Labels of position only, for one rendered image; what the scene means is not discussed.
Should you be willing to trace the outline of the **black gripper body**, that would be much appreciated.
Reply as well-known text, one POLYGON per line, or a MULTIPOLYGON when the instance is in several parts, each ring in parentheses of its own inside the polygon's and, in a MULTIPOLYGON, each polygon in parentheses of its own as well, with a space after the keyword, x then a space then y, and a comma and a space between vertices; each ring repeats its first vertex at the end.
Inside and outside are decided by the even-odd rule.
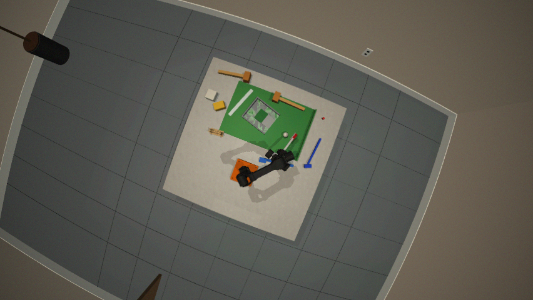
MULTIPOLYGON (((276 156, 275 156, 275 155, 272 155, 273 153, 274 153, 274 152, 273 152, 271 149, 269 149, 269 151, 265 154, 265 156, 266 156, 268 159, 269 159, 270 157, 272 157, 271 160, 274 160, 274 159, 276 158, 276 156)), ((285 168, 282 169, 282 170, 283 170, 283 171, 286 171, 289 167, 290 167, 290 165, 288 164, 288 166, 285 167, 285 168)))

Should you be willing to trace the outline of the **yellow cube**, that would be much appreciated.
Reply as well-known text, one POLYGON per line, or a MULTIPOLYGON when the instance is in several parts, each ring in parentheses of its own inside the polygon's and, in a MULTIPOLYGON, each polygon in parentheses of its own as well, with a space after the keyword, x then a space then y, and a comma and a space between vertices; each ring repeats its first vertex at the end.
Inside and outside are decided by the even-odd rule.
POLYGON ((226 109, 224 101, 215 102, 213 103, 213 106, 216 111, 219 111, 221 109, 226 109))

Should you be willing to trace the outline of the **white flat strip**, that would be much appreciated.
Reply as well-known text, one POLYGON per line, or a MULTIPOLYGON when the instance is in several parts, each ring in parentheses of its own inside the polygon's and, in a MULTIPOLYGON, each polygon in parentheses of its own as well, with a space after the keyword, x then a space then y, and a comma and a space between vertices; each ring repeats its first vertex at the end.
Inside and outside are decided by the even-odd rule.
POLYGON ((247 99, 247 97, 253 92, 252 89, 238 102, 238 104, 228 113, 230 116, 241 106, 241 104, 247 99))

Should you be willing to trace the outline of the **green putting mat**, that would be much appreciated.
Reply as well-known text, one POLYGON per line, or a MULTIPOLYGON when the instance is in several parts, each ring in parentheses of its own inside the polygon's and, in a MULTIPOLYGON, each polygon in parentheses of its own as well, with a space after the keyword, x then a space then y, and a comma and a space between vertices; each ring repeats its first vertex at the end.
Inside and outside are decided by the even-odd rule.
POLYGON ((271 149, 275 153, 277 153, 278 149, 284 149, 289 143, 290 138, 297 133, 297 137, 286 148, 286 152, 292 151, 295 157, 294 160, 296 161, 308 126, 312 120, 314 109, 287 99, 283 96, 280 97, 304 107, 305 110, 301 111, 279 100, 277 103, 275 103, 272 101, 273 96, 274 94, 271 92, 239 81, 219 130, 267 150, 271 149), (230 116, 228 113, 238 104, 238 102, 249 92, 250 89, 252 89, 253 92, 232 114, 232 116, 230 116), (280 113, 265 134, 263 134, 255 126, 250 124, 242 117, 243 113, 248 109, 250 104, 257 96, 276 112, 280 113), (288 133, 288 136, 284 137, 283 133, 288 133))

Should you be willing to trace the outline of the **brown wooden mallet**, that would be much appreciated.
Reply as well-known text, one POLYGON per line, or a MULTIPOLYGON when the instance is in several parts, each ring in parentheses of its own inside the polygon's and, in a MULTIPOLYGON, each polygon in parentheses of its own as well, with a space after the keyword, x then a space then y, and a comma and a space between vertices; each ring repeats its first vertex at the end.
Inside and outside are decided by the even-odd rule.
POLYGON ((243 82, 248 83, 248 84, 250 83, 250 79, 251 79, 251 72, 249 71, 245 71, 244 74, 240 74, 240 73, 219 70, 218 74, 224 74, 226 76, 229 75, 229 76, 234 76, 237 78, 243 78, 243 82))
POLYGON ((294 102, 291 102, 291 101, 289 101, 289 100, 286 100, 285 98, 280 97, 280 95, 281 95, 281 93, 276 91, 275 94, 274 94, 274 96, 273 96, 272 101, 275 102, 275 103, 277 103, 278 100, 279 100, 279 101, 284 102, 284 103, 286 103, 286 104, 289 104, 290 106, 293 106, 293 107, 295 107, 295 108, 297 108, 297 109, 299 109, 299 110, 301 110, 301 111, 304 111, 304 110, 305 110, 305 107, 302 107, 302 106, 300 106, 300 105, 295 104, 294 102))

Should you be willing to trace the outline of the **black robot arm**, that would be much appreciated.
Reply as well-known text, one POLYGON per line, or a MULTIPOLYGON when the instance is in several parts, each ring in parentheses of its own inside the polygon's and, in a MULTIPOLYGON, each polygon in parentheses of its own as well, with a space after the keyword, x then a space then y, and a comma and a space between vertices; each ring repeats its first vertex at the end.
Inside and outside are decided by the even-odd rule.
POLYGON ((270 173, 273 170, 281 170, 288 166, 288 162, 295 159, 292 151, 286 152, 283 149, 278 149, 278 155, 276 158, 267 166, 255 171, 250 172, 249 167, 242 166, 239 168, 239 174, 236 175, 236 180, 239 183, 240 187, 249 186, 256 179, 270 173), (247 177, 249 177, 250 182, 248 183, 247 177))

